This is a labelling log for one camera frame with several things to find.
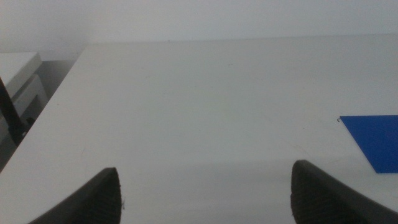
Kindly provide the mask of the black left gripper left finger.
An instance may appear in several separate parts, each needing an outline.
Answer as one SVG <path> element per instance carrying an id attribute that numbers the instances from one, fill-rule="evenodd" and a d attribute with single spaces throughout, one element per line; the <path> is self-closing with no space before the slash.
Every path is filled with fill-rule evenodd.
<path id="1" fill-rule="evenodd" d="M 32 220 L 48 223 L 121 222 L 122 198 L 117 169 L 105 168 L 66 199 Z"/>

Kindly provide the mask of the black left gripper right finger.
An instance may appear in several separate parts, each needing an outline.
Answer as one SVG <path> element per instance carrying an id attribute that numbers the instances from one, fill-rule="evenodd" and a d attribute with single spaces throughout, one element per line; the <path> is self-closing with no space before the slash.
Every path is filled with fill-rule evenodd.
<path id="1" fill-rule="evenodd" d="M 293 164 L 290 207 L 296 223 L 391 223 L 397 212 L 365 197 L 311 162 Z"/>

